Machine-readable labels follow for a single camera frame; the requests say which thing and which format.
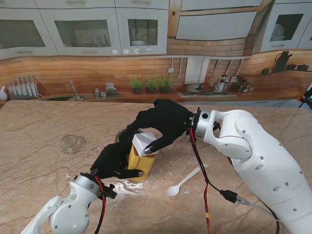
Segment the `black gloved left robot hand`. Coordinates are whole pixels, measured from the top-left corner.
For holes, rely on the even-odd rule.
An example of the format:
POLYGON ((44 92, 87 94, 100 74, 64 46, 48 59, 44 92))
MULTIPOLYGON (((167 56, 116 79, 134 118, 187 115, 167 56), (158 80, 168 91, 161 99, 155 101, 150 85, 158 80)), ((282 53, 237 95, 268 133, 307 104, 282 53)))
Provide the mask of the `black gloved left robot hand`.
POLYGON ((119 179, 141 177, 144 172, 138 169, 127 169, 127 155, 132 143, 129 141, 107 145, 90 168, 91 175, 100 179, 117 177, 119 179))

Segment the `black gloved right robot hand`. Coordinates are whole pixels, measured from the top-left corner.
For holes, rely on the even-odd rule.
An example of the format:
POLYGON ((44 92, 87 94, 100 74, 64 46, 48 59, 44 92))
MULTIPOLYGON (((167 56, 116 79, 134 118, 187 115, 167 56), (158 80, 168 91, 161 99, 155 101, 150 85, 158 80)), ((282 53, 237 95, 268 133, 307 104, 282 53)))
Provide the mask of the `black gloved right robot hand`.
POLYGON ((146 146, 144 153, 147 155, 171 145, 187 131, 189 121, 194 116, 187 108, 170 99, 157 98, 153 105, 153 108, 140 111, 136 119, 127 126, 127 132, 154 128, 162 133, 162 137, 146 146))

